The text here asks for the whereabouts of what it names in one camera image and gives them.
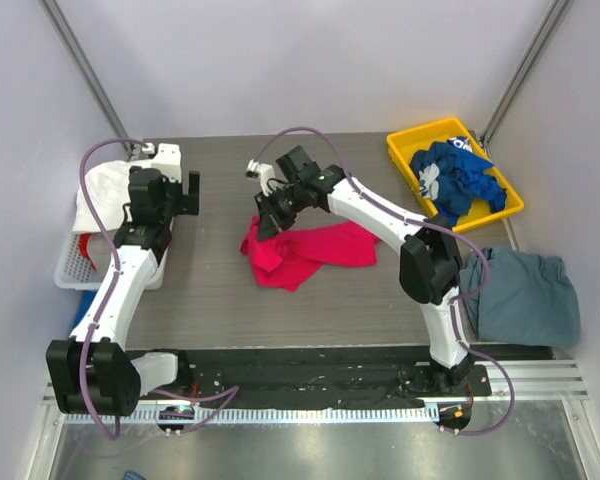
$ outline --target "light purple wall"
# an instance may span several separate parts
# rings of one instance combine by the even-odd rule
[[[59,0],[136,136],[483,129],[550,0]]]
[[[53,283],[78,162],[111,135],[38,3],[0,1],[0,479],[27,460],[45,350],[78,304]]]
[[[561,255],[580,302],[572,353],[600,427],[600,0],[576,1],[492,144],[524,198],[522,246]]]

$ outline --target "red cloth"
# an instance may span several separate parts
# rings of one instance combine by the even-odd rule
[[[258,242],[258,217],[242,241],[256,281],[294,292],[325,263],[341,267],[375,265],[379,239],[353,222],[311,230],[288,230]]]

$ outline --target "blue cloth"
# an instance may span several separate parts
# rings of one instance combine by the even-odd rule
[[[122,480],[145,480],[145,478],[139,473],[127,470],[124,472],[124,477],[122,477]]]
[[[516,345],[572,347],[580,336],[578,297],[559,257],[516,252],[509,247],[482,250],[491,277],[477,296],[465,299],[478,338]],[[463,293],[484,276],[474,252],[460,271]]]
[[[411,159],[411,170],[419,176],[427,166],[435,163],[440,169],[438,197],[435,205],[452,225],[466,215],[475,197],[489,202],[491,212],[504,210],[507,192],[495,177],[485,174],[493,165],[464,148],[450,143],[433,142],[429,150],[418,150]]]
[[[447,140],[447,143],[449,145],[453,145],[454,147],[473,152],[473,149],[471,148],[471,140],[469,140],[467,137],[461,135],[458,135],[457,137],[451,137],[449,140]]]

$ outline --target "yellow plastic bin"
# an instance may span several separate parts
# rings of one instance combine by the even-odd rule
[[[429,217],[437,215],[438,209],[431,200],[423,198],[418,193],[420,190],[420,182],[418,177],[414,175],[409,164],[411,163],[413,154],[418,150],[428,150],[433,142],[446,142],[447,139],[457,137],[458,135],[465,136],[471,140],[473,153],[489,160],[487,154],[474,140],[464,125],[462,125],[462,122],[454,117],[427,123],[426,125],[410,128],[408,130],[402,130],[401,132],[392,133],[387,137],[389,155],[393,162],[398,166],[398,169],[407,180],[411,191],[413,191],[413,194],[422,204],[422,208],[424,208],[425,213]],[[469,213],[460,217],[458,219],[458,224],[453,227],[455,232],[466,232],[467,230],[471,230],[472,228],[481,225],[487,225],[496,220],[503,220],[509,215],[519,212],[524,208],[524,202],[520,198],[520,195],[518,195],[509,182],[507,182],[507,179],[500,173],[500,170],[493,167],[485,173],[496,177],[498,184],[507,190],[507,204],[505,205],[504,210],[491,213],[489,203],[480,198],[476,198],[473,200]]]

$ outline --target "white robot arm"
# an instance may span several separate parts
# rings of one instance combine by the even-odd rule
[[[400,256],[400,284],[418,303],[430,338],[430,355],[433,363],[444,372],[450,385],[457,384],[471,368],[471,358],[458,343],[453,330],[449,300],[458,294],[457,274],[461,267],[460,254],[455,241],[442,238],[442,234],[408,223],[440,222],[442,218],[427,220],[424,216],[404,210],[366,189],[357,179],[352,179],[365,195],[399,212],[405,219],[395,217],[362,198],[353,188],[344,172],[331,165],[322,170],[301,147],[296,147],[277,162],[286,182],[278,181],[255,197],[260,213],[258,239],[264,240],[288,229],[298,212],[306,207],[320,207],[340,215],[379,237]],[[259,180],[258,172],[270,172],[271,166],[250,162],[247,176]],[[466,338],[460,327],[460,336]]]
[[[118,229],[114,243],[119,269],[111,261],[93,303],[68,340],[53,340],[47,349],[47,365],[58,407],[64,413],[86,413],[81,395],[78,364],[88,329],[101,309],[89,345],[87,380],[101,415],[130,415],[139,397],[162,385],[190,379],[184,352],[150,352],[131,360],[125,344],[133,314],[145,287],[164,261],[176,215],[197,215],[199,174],[189,172],[188,194],[182,191],[180,149],[160,144],[150,168],[132,166],[129,171],[130,220]],[[110,285],[116,282],[107,298]]]

